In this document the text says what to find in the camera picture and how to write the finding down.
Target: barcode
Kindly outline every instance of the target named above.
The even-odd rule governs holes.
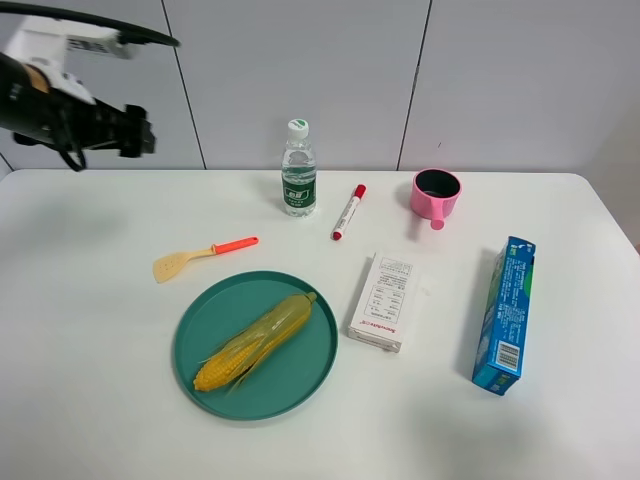
[[[504,342],[498,342],[498,356],[496,363],[501,367],[518,370],[520,360],[520,347]]]

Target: bottle cap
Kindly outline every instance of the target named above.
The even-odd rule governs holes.
[[[289,122],[289,140],[303,140],[309,135],[309,124],[300,118]]]
[[[367,187],[360,184],[356,187],[356,191],[354,192],[353,196],[358,197],[360,200],[362,200],[362,197],[364,197],[364,192],[366,191],[367,191]]]

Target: blue box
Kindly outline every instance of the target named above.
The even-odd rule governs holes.
[[[497,395],[522,375],[536,246],[509,237],[491,277],[473,383]]]

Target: orange handle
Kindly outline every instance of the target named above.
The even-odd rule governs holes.
[[[243,238],[242,240],[225,243],[223,245],[212,245],[211,250],[213,250],[216,255],[220,255],[221,253],[233,252],[240,248],[251,247],[252,245],[256,245],[259,241],[258,237]]]

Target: green plate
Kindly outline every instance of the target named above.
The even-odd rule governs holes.
[[[316,292],[309,322],[278,347],[233,393],[229,386],[196,392],[193,379],[212,352],[289,295]],[[279,272],[227,278],[200,295],[180,321],[174,366],[191,399],[208,412],[235,420],[275,417],[300,405],[322,384],[338,347],[331,308],[308,283]]]

